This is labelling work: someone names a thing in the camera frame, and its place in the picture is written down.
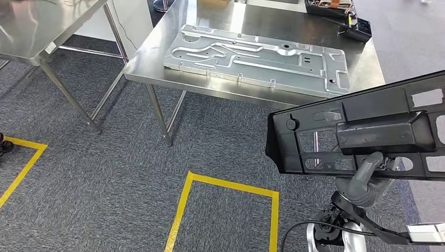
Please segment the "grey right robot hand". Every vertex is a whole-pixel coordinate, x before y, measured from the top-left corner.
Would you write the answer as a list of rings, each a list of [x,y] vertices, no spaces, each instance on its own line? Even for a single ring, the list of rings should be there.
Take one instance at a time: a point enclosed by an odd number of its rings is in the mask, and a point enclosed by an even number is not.
[[[375,171],[405,171],[401,157],[385,157],[381,152],[374,152],[365,158],[360,164],[357,172],[351,180],[352,189],[358,190],[359,194],[374,191],[378,194],[384,193],[392,184],[390,178],[373,178]]]

